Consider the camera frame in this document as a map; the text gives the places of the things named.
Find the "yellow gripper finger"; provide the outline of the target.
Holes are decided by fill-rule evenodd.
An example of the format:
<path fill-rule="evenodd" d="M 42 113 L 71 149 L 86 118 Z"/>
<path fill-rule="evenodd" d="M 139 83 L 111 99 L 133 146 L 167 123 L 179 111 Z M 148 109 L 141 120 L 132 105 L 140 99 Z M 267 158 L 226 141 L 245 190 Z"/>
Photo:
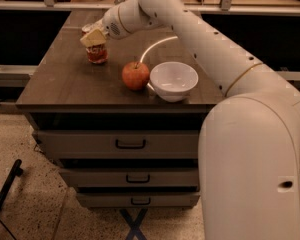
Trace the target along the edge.
<path fill-rule="evenodd" d="M 92 46 L 102 45 L 106 42 L 106 40 L 107 40 L 106 34 L 102 30 L 95 28 L 85 33 L 81 37 L 80 42 L 85 47 L 92 47 Z"/>

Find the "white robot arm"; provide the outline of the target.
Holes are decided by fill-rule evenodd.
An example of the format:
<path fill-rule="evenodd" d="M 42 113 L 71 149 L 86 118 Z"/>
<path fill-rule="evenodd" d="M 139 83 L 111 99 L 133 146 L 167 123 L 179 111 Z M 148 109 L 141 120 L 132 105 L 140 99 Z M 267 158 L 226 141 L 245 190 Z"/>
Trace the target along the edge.
<path fill-rule="evenodd" d="M 224 100 L 199 135 L 205 240 L 300 240 L 300 92 L 185 8 L 181 0 L 127 0 L 81 40 L 170 28 Z"/>

